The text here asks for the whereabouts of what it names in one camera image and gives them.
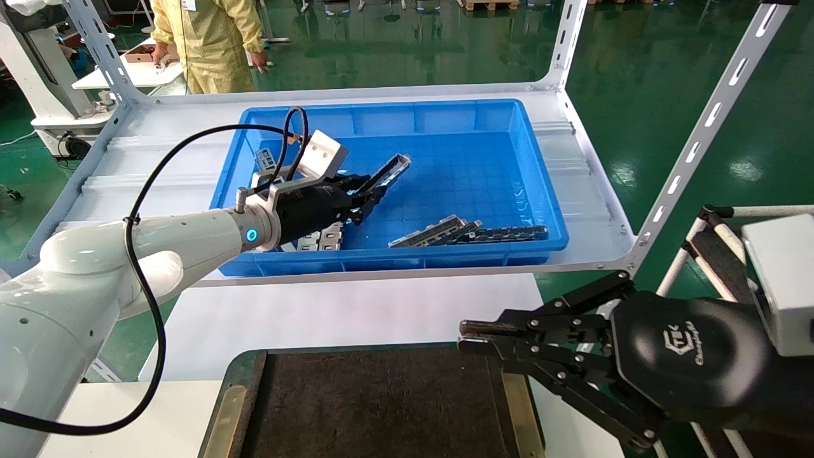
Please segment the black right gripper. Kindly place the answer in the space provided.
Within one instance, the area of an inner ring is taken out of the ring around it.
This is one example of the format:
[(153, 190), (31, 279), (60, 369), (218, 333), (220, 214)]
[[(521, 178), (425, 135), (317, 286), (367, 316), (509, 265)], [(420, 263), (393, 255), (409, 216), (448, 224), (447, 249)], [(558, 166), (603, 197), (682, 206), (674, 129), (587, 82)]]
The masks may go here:
[[(637, 452), (666, 417), (811, 437), (812, 358), (780, 356), (753, 305), (634, 292), (617, 270), (535, 310), (463, 320), (457, 348), (531, 377)], [(610, 314), (619, 372), (611, 357), (553, 346), (602, 341), (610, 323), (596, 311), (622, 299)]]

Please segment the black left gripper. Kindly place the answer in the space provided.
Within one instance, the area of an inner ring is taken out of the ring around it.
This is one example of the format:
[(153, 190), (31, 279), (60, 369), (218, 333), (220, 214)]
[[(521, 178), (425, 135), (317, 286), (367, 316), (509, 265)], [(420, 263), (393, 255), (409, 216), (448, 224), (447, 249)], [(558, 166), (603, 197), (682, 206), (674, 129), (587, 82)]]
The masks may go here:
[(275, 206), (281, 223), (278, 244), (284, 246), (337, 221), (360, 226), (387, 193), (369, 190), (372, 185), (368, 174), (335, 174), (322, 183), (279, 195)]

